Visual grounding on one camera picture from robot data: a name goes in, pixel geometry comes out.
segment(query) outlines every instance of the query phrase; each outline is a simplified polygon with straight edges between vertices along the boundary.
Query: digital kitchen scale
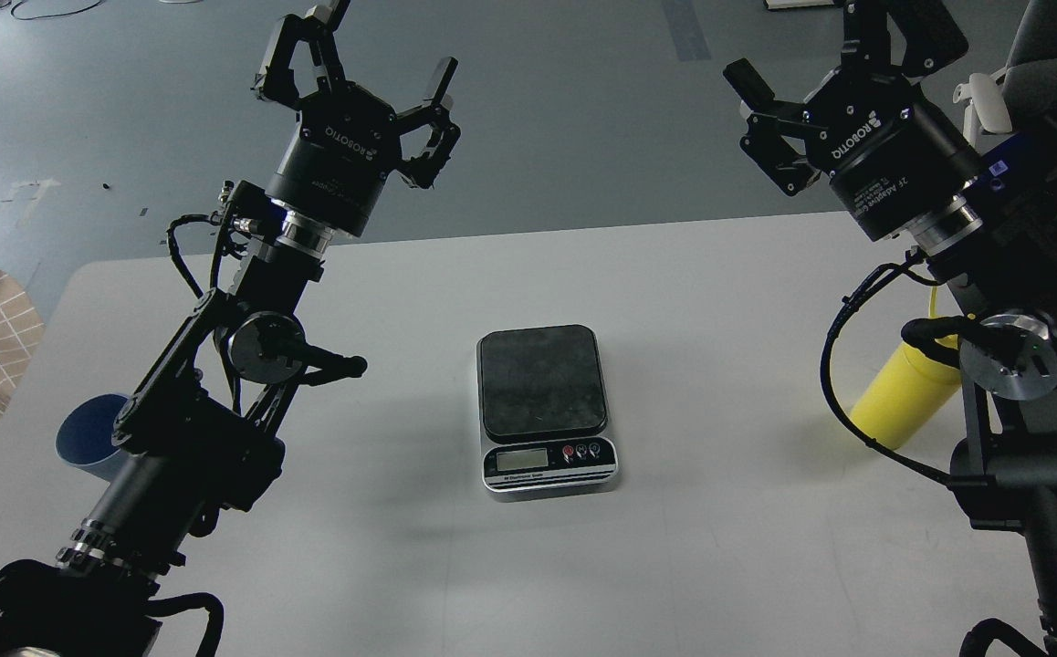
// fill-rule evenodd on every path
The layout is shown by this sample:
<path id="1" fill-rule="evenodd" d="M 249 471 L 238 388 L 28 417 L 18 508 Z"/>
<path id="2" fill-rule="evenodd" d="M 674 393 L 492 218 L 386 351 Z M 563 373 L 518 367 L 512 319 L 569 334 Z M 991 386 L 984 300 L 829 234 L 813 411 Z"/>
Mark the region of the digital kitchen scale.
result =
<path id="1" fill-rule="evenodd" d="M 592 490 L 617 474 L 598 341 L 583 325 L 488 333 L 476 348 L 484 486 Z"/>

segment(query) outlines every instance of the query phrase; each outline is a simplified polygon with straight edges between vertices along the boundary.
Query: robotiq logo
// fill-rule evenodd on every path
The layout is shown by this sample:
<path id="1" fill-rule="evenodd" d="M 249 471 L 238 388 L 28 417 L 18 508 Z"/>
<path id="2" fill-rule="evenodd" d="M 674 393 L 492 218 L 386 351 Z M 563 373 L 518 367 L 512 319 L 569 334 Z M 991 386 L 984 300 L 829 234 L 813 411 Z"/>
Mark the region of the robotiq logo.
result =
<path id="1" fill-rule="evenodd" d="M 858 128 L 857 132 L 850 134 L 849 138 L 846 138 L 846 143 L 837 146 L 830 154 L 833 155 L 834 161 L 839 161 L 839 158 L 849 154 L 854 146 L 860 144 L 861 138 L 870 136 L 870 133 L 878 128 L 882 128 L 882 119 L 878 118 L 878 112 L 872 111 L 866 124 L 861 125 L 861 128 Z"/>
<path id="2" fill-rule="evenodd" d="M 363 155 L 363 157 L 366 157 L 366 162 L 371 162 L 374 158 L 374 149 L 367 149 L 366 146 L 358 144 L 358 142 L 354 142 L 353 138 L 347 137 L 337 130 L 330 128 L 330 126 L 324 128 L 324 135 L 329 138 L 333 138 L 333 140 L 338 144 L 348 147 L 348 149 L 356 152 L 358 155 Z"/>

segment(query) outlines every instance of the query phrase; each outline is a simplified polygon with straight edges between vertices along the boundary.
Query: gray floor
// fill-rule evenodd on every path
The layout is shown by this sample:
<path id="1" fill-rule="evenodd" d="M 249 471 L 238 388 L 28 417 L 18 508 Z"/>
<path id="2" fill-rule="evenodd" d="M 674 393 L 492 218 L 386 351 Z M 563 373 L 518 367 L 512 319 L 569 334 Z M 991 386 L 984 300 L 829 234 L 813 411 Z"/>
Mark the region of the gray floor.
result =
<path id="1" fill-rule="evenodd" d="M 1004 62 L 1025 3 L 947 4 L 971 53 L 927 92 L 958 120 L 950 90 Z M 221 180 L 266 182 L 292 115 L 248 87 L 273 22 L 308 5 L 109 0 L 29 22 L 0 12 L 0 269 L 43 317 L 78 266 L 165 254 L 167 221 L 210 211 Z M 840 41 L 836 10 L 769 13 L 759 0 L 358 1 L 338 32 L 349 78 L 403 109 L 455 55 L 463 129 L 435 190 L 391 180 L 365 240 L 838 209 L 823 185 L 781 196 L 746 161 L 720 72 L 746 56 L 799 99 Z M 200 252 L 210 238 L 183 243 Z"/>

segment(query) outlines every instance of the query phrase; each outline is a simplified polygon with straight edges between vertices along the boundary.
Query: white table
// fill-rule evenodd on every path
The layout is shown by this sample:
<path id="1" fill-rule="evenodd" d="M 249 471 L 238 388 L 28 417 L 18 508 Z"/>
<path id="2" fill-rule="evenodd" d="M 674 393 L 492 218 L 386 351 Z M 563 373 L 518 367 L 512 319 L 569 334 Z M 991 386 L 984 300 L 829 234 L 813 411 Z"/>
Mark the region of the white table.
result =
<path id="1" fill-rule="evenodd" d="M 221 654 L 933 656 L 987 616 L 1038 640 L 1020 537 L 971 531 L 820 397 L 841 295 L 905 246 L 845 213 L 335 246 L 298 316 L 370 371 L 299 393 L 282 478 L 187 540 L 162 594 L 224 600 Z M 925 295 L 898 282 L 849 325 L 847 402 Z M 60 465 L 54 433 L 131 391 L 190 305 L 165 259 L 72 280 L 0 427 L 0 566 L 50 561 L 90 511 L 104 483 Z M 598 334 L 620 486 L 496 502 L 476 341 L 569 323 Z M 206 383 L 224 398 L 216 369 Z M 959 409 L 906 452 L 945 467 Z M 154 654 L 202 628 L 171 620 Z"/>

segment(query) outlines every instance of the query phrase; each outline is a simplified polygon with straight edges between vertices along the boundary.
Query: blue cup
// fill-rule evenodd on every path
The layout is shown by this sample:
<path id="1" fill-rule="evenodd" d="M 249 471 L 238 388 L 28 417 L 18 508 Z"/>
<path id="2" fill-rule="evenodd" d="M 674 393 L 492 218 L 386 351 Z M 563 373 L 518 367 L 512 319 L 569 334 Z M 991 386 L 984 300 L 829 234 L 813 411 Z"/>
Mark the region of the blue cup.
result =
<path id="1" fill-rule="evenodd" d="M 118 415 L 128 396 L 113 392 L 87 399 L 74 409 L 57 429 L 54 448 L 67 466 L 77 467 L 106 482 L 112 482 L 130 454 L 110 444 Z"/>

